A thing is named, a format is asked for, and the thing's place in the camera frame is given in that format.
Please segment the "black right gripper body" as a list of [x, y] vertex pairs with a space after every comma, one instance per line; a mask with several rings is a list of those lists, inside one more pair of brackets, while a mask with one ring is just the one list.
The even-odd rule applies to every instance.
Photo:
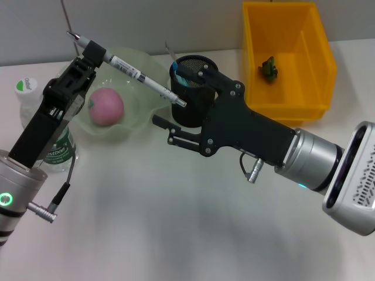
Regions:
[[244, 100], [244, 84], [232, 80], [212, 81], [218, 97], [202, 124], [199, 152], [205, 157], [229, 146], [260, 158], [271, 166], [281, 166], [295, 131], [250, 109]]

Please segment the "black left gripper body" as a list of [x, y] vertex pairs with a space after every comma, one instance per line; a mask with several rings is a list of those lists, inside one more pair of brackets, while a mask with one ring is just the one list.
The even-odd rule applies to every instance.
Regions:
[[27, 168], [44, 159], [83, 106], [95, 77], [96, 65], [78, 57], [60, 77], [50, 80], [43, 90], [41, 105], [8, 156]]

